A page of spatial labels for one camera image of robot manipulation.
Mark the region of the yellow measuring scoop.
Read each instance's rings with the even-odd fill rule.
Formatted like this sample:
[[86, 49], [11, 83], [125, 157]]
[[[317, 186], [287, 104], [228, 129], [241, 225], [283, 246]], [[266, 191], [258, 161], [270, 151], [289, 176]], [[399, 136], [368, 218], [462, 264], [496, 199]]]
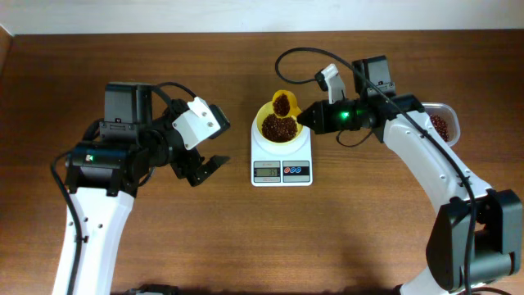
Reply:
[[273, 100], [278, 97], [281, 93], [285, 93], [288, 97], [288, 100], [289, 100], [289, 103], [291, 105], [291, 110], [289, 111], [288, 115], [286, 117], [291, 117], [291, 116], [294, 116], [294, 117], [297, 117], [300, 113], [301, 113], [301, 109], [299, 108], [298, 106], [298, 101], [296, 99], [296, 96], [294, 93], [292, 93], [291, 91], [288, 91], [288, 90], [278, 90], [274, 95], [273, 95], [273, 99], [270, 103], [270, 106], [272, 108], [272, 111], [273, 111]]

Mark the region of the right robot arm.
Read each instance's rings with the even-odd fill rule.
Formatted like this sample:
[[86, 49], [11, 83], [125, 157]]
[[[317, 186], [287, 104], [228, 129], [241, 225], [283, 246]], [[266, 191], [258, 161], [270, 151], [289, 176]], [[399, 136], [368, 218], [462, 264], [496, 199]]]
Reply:
[[474, 174], [438, 134], [424, 105], [399, 95], [385, 57], [348, 64], [359, 98], [350, 100], [335, 65], [313, 78], [328, 93], [297, 120], [316, 134], [370, 129], [422, 186], [436, 212], [427, 267], [398, 294], [474, 294], [522, 267], [521, 199]]

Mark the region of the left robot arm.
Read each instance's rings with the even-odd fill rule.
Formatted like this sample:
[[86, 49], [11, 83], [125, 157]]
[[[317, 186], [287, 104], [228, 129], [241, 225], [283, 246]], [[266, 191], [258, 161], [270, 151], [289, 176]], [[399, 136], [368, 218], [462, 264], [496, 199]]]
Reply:
[[163, 84], [110, 82], [104, 116], [61, 154], [66, 176], [51, 164], [67, 206], [55, 294], [108, 294], [126, 221], [138, 190], [155, 169], [170, 166], [192, 187], [228, 161], [205, 159], [197, 145], [226, 131], [230, 122], [195, 93], [173, 99]]

